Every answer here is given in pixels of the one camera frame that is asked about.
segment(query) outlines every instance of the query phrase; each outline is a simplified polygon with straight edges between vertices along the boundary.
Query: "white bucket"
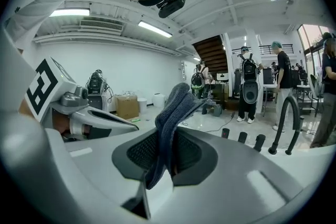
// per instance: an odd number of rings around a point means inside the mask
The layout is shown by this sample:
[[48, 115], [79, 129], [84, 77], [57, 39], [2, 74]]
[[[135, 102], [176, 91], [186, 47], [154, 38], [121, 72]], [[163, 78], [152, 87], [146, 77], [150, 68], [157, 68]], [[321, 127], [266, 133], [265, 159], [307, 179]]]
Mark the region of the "white bucket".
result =
[[147, 110], [147, 99], [145, 98], [138, 98], [139, 103], [139, 110], [140, 113], [145, 113]]
[[164, 108], [164, 103], [166, 100], [166, 96], [163, 94], [155, 94], [153, 96], [153, 105], [157, 108]]

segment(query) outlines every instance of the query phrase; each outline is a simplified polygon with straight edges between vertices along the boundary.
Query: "white ceiling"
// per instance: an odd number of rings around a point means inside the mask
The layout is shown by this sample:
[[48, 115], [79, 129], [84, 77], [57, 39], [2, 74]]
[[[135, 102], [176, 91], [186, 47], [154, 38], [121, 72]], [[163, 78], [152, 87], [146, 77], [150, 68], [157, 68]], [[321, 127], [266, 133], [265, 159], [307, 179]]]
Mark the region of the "white ceiling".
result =
[[[164, 48], [172, 55], [178, 55], [176, 49], [186, 45], [181, 53], [185, 55], [188, 52], [195, 53], [191, 44], [196, 41], [225, 32], [229, 33], [230, 38], [240, 37], [244, 35], [242, 33], [245, 33], [245, 28], [253, 28], [258, 32], [287, 29], [290, 25], [303, 23], [331, 26], [330, 16], [322, 1], [293, 0], [293, 5], [288, 5], [287, 1], [186, 0], [181, 10], [166, 19], [158, 16], [156, 7], [143, 7], [130, 0], [66, 0], [63, 7], [87, 7], [91, 10], [91, 16], [96, 19], [122, 23], [124, 26], [121, 36], [127, 38], [125, 40], [128, 44], [134, 40], [134, 46], [140, 46], [144, 41], [143, 44], [152, 46], [151, 49], [160, 47], [162, 51]], [[47, 42], [47, 39], [41, 37], [59, 33], [61, 26], [79, 25], [82, 19], [83, 17], [78, 16], [47, 19], [37, 33], [39, 42]], [[165, 38], [140, 28], [137, 26], [140, 20], [172, 33], [173, 37]], [[179, 34], [181, 29], [184, 30], [183, 34]], [[114, 39], [109, 42], [116, 45], [123, 43]]]

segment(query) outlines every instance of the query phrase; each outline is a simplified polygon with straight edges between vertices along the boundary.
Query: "white wall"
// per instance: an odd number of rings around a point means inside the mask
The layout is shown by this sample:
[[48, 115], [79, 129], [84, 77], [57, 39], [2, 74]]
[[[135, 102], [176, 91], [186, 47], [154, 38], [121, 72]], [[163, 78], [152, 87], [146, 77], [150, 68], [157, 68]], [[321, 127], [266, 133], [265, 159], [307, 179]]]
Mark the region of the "white wall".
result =
[[[181, 60], [157, 52], [97, 44], [53, 44], [37, 46], [37, 65], [47, 56], [58, 61], [81, 86], [101, 69], [115, 94], [133, 91], [152, 103], [155, 93], [169, 95], [182, 82]], [[114, 111], [114, 102], [109, 104]]]

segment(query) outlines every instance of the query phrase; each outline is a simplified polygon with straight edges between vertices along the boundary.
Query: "trash bin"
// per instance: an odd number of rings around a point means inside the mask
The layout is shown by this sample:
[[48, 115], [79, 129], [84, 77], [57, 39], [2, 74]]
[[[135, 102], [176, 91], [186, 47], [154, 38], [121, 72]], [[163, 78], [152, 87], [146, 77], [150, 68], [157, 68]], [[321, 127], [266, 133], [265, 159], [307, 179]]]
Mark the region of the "trash bin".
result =
[[147, 109], [147, 99], [138, 98], [140, 113], [145, 113]]

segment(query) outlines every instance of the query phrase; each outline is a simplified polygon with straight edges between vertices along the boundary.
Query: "camera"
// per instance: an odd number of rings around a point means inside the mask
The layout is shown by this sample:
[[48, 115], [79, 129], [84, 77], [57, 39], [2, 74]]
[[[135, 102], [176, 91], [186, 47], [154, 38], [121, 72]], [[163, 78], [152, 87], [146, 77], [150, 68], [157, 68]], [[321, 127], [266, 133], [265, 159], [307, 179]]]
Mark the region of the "camera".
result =
[[156, 6], [160, 9], [159, 17], [167, 18], [169, 15], [183, 8], [185, 0], [164, 0]]

